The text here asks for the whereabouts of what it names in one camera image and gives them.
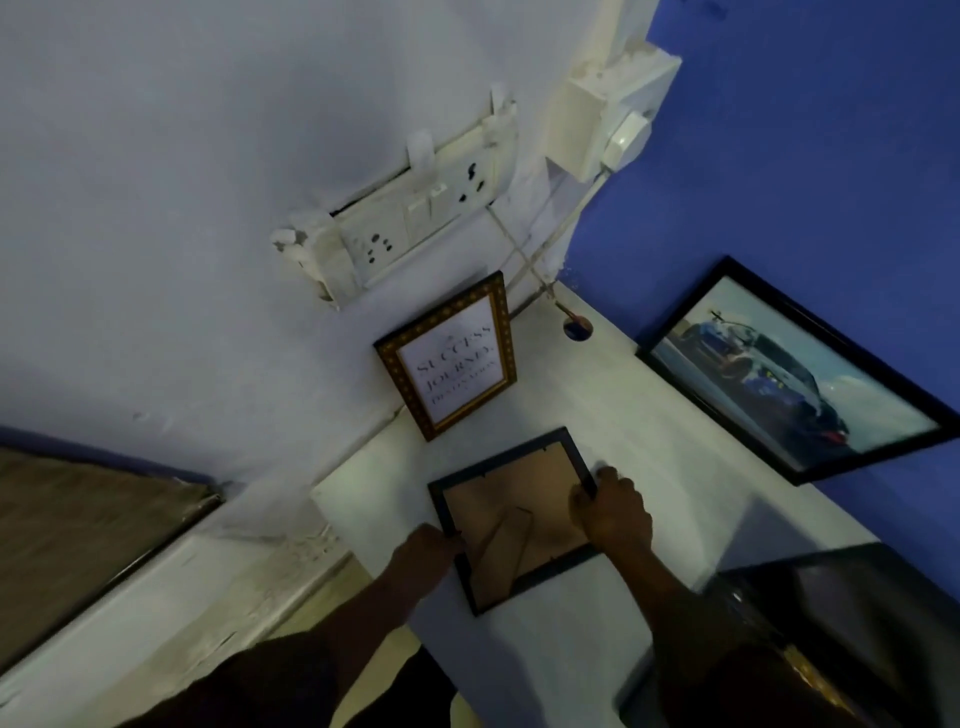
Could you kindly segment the person's right hand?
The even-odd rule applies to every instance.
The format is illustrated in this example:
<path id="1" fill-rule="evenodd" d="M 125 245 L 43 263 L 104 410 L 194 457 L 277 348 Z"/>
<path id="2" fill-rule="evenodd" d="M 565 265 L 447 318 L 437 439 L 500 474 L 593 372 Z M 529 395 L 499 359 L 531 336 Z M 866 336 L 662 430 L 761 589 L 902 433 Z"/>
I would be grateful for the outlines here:
<path id="1" fill-rule="evenodd" d="M 595 491 L 574 487 L 568 498 L 572 524 L 607 557 L 652 551 L 653 518 L 642 494 L 616 467 L 603 465 L 594 474 Z"/>

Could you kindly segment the person's left hand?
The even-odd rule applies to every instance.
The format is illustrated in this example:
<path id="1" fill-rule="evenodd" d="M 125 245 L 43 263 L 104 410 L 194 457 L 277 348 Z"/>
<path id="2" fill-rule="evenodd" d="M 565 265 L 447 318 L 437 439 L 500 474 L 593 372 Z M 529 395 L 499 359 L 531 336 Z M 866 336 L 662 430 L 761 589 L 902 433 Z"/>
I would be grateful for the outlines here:
<path id="1" fill-rule="evenodd" d="M 431 558 L 431 524 L 421 524 L 393 552 L 385 570 L 390 582 L 419 599 L 430 594 L 448 575 L 454 563 Z"/>

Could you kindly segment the black frame with brown backing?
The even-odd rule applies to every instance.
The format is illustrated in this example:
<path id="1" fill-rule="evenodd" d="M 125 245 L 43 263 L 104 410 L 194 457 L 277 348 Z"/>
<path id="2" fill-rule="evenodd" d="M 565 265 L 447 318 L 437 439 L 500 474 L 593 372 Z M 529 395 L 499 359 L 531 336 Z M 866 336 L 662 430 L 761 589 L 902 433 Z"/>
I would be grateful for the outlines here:
<path id="1" fill-rule="evenodd" d="M 597 555 L 570 516 L 595 498 L 591 470 L 560 427 L 428 484 L 441 530 L 459 536 L 455 570 L 479 617 Z"/>

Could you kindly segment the person's right forearm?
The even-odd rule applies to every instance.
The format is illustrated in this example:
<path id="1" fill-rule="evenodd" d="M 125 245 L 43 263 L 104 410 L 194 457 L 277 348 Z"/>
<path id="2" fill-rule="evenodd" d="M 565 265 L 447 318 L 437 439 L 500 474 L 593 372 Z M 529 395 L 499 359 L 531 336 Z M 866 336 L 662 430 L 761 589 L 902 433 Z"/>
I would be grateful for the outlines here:
<path id="1" fill-rule="evenodd" d="M 680 582 L 648 546 L 627 540 L 602 552 L 652 633 L 670 728 L 863 728 L 743 623 Z"/>

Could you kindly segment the person's left forearm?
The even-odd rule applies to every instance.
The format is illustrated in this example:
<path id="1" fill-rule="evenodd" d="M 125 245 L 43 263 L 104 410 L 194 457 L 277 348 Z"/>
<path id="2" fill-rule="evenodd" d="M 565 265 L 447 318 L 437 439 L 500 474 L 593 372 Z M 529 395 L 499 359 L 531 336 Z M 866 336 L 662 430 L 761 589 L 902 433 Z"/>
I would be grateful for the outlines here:
<path id="1" fill-rule="evenodd" d="M 234 654 L 116 728 L 330 728 L 380 645 L 431 590 L 387 569 L 314 627 Z"/>

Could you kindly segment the black framed car picture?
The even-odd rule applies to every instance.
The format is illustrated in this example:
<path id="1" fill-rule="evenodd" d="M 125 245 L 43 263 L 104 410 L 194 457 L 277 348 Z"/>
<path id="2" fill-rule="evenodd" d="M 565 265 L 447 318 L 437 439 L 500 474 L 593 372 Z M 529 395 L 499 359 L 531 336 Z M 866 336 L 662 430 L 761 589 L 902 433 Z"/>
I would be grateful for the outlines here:
<path id="1" fill-rule="evenodd" d="M 730 256 L 636 356 L 796 486 L 960 439 L 960 413 Z"/>

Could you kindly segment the white plug adapter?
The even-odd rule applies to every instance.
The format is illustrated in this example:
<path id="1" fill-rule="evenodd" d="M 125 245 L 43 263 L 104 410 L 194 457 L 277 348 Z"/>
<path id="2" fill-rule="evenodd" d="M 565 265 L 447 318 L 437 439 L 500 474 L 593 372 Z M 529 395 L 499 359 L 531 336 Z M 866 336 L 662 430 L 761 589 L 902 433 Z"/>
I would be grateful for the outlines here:
<path id="1" fill-rule="evenodd" d="M 635 161 L 652 134 L 652 122 L 631 110 L 610 136 L 601 155 L 601 167 L 614 174 Z"/>

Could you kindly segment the brown wooden panel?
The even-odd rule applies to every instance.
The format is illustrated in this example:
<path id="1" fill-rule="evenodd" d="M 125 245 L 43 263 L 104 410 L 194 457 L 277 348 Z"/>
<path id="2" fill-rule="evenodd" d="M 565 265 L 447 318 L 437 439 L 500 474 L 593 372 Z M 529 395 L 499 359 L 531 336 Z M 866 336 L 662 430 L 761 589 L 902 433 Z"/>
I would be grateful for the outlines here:
<path id="1" fill-rule="evenodd" d="M 0 675 L 222 504 L 177 476 L 0 447 Z"/>

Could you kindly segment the gold patterned quote frame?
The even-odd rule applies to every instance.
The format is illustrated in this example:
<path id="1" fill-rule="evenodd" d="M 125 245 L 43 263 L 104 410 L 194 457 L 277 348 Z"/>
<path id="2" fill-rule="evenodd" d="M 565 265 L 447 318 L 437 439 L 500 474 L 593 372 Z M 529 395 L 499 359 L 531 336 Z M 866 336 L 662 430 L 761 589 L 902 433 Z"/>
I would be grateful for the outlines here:
<path id="1" fill-rule="evenodd" d="M 373 347 L 424 440 L 435 440 L 518 381 L 503 273 L 467 286 Z"/>

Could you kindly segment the large black picture frame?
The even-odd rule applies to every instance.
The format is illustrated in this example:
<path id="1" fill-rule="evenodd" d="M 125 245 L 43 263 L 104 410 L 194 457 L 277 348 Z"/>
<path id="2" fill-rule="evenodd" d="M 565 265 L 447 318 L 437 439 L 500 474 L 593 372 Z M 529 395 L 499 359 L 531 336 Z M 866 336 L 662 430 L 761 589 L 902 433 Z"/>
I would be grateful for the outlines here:
<path id="1" fill-rule="evenodd" d="M 960 728 L 960 602 L 879 542 L 717 573 L 705 592 L 870 728 Z"/>

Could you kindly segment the white wall switch socket board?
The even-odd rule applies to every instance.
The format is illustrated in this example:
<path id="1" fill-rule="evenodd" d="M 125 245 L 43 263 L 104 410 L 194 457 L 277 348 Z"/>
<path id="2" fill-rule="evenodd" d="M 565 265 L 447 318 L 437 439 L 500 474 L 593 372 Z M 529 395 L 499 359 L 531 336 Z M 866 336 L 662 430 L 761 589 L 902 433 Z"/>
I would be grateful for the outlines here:
<path id="1" fill-rule="evenodd" d="M 474 127 L 439 147 L 428 130 L 411 133 L 406 170 L 338 212 L 293 213 L 270 245 L 318 287 L 322 301 L 342 310 L 503 196 L 519 142 L 518 104 L 494 83 L 490 112 Z"/>

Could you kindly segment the white wall socket box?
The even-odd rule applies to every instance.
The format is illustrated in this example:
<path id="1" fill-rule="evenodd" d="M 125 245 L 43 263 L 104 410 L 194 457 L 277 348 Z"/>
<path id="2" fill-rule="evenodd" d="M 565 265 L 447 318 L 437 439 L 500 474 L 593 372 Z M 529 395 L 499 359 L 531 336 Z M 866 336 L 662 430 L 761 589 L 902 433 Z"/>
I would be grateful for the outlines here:
<path id="1" fill-rule="evenodd" d="M 682 59 L 642 42 L 606 66 L 585 65 L 568 77 L 554 98 L 544 154 L 579 183 L 601 173 L 601 156 L 630 111 L 652 122 L 666 100 Z"/>

